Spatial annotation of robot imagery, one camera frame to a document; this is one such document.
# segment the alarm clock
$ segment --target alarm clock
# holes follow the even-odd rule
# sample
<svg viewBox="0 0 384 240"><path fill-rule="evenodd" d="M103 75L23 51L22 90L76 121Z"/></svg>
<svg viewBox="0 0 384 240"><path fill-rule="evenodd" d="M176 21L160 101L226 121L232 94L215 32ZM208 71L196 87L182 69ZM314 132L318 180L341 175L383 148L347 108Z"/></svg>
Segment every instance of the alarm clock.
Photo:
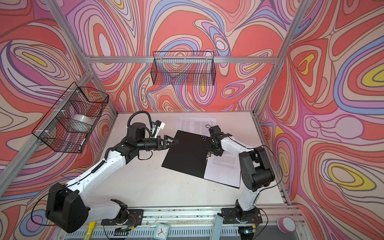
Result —
<svg viewBox="0 0 384 240"><path fill-rule="evenodd" d="M159 239L159 240L166 240L169 233L169 226L164 224L158 224L155 229L155 234L153 235L153 238Z"/></svg>

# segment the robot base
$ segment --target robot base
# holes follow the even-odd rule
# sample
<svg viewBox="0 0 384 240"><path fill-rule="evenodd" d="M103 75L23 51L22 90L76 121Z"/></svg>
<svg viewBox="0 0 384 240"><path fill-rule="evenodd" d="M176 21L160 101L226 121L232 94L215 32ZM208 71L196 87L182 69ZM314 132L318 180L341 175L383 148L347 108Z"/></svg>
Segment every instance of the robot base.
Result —
<svg viewBox="0 0 384 240"><path fill-rule="evenodd" d="M253 223L258 226L263 222L260 210L257 207L249 211L243 211L237 200L234 208L222 208L221 216L224 217L223 224Z"/></svg>
<svg viewBox="0 0 384 240"><path fill-rule="evenodd" d="M135 222L137 222L137 220L135 220L136 218L135 217L128 217L128 221L126 221L123 225L141 225L141 222L142 222L142 218L143 218L143 212L144 210L143 209L128 209L129 211L129 215L132 215L132 216L135 216L139 219L139 223L138 224L135 224ZM101 225L103 226L117 226L117 225L121 225L121 224L117 224L115 221L111 220L111 219L104 219L101 221Z"/></svg>

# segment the colorful swirl backdrop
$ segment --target colorful swirl backdrop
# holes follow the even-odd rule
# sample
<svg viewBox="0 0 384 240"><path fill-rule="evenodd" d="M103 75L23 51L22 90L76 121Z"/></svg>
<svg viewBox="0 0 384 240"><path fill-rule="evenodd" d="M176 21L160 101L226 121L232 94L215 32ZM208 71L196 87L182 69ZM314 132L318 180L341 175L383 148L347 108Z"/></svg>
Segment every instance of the colorful swirl backdrop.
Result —
<svg viewBox="0 0 384 240"><path fill-rule="evenodd" d="M44 0L0 1L0 173L29 139L32 129L63 91L83 74ZM0 239L49 239L55 227L30 220L33 205L56 182L93 165L111 125L106 109L82 154L41 145L0 198ZM45 201L34 220L46 223Z"/></svg>
<svg viewBox="0 0 384 240"><path fill-rule="evenodd" d="M95 63L93 68L119 112L249 111L271 64L231 63L227 76L217 73L214 86L153 85L151 64L145 63Z"/></svg>
<svg viewBox="0 0 384 240"><path fill-rule="evenodd" d="M384 239L384 2L314 0L258 118L315 239Z"/></svg>
<svg viewBox="0 0 384 240"><path fill-rule="evenodd" d="M90 56L151 56L180 48L210 49L216 56L270 50L276 56L298 5L296 0L63 2L61 9Z"/></svg>
<svg viewBox="0 0 384 240"><path fill-rule="evenodd" d="M297 1L66 1L61 9L90 56L204 51L276 56ZM151 64L94 64L117 111L253 110L271 64L216 65L215 86L153 86Z"/></svg>

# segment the white paper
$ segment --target white paper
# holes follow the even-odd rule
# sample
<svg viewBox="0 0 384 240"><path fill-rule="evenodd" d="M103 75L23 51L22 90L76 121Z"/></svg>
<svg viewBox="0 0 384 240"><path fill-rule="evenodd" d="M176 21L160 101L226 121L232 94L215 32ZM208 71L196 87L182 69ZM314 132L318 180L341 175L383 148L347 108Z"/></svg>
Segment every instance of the white paper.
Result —
<svg viewBox="0 0 384 240"><path fill-rule="evenodd" d="M209 137L206 125L216 126L216 118L179 118L179 130Z"/></svg>
<svg viewBox="0 0 384 240"><path fill-rule="evenodd" d="M240 162L230 152L224 151L221 157L211 155L207 159L204 179L240 187Z"/></svg>

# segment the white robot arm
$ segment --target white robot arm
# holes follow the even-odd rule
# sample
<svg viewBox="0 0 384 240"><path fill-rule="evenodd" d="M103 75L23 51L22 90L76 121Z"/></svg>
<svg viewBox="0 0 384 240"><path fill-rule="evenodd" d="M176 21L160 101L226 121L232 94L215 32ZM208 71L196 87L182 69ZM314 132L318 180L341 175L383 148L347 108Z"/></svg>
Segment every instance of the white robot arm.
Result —
<svg viewBox="0 0 384 240"><path fill-rule="evenodd" d="M144 123L136 122L131 125L132 118L146 113L151 129ZM124 224L128 218L127 205L117 199L96 204L87 203L86 199L112 173L128 164L139 156L140 150L164 150L178 143L178 140L164 135L157 136L164 128L160 121L152 122L145 111L133 114L128 120L127 136L114 147L107 149L104 158L86 172L70 180L65 185L56 183L50 188L45 216L67 233L79 229L86 222L110 219L116 224Z"/></svg>
<svg viewBox="0 0 384 240"><path fill-rule="evenodd" d="M133 116L146 113L149 117L151 129L144 123L136 122L131 125ZM107 149L104 158L88 169L86 172L70 180L65 185L56 183L50 188L45 216L64 231L72 233L86 222L109 219L118 225L124 224L128 219L127 205L117 199L96 204L87 203L86 200L92 191L119 168L128 164L133 158L139 156L140 150L163 150L178 143L178 140L164 135L164 139L157 136L164 123L153 123L149 114L139 111L128 120L127 136L114 147ZM145 138L145 131L150 135ZM260 191L275 179L270 163L262 147L251 148L236 141L230 134L221 132L219 126L209 129L212 142L207 150L214 155L221 156L223 151L232 153L240 161L242 179L247 188L236 201L235 209L237 219L246 219L254 214L254 202ZM259 162L254 167L252 161Z"/></svg>
<svg viewBox="0 0 384 240"><path fill-rule="evenodd" d="M241 177L246 188L236 200L234 211L239 222L246 222L249 216L255 213L253 209L260 192L275 180L268 156L264 148L249 147L234 139L231 134L223 133L219 126L210 127L209 133L211 135L211 144L207 147L209 152L221 156L224 151L228 151L240 162ZM253 161L260 165L254 167Z"/></svg>

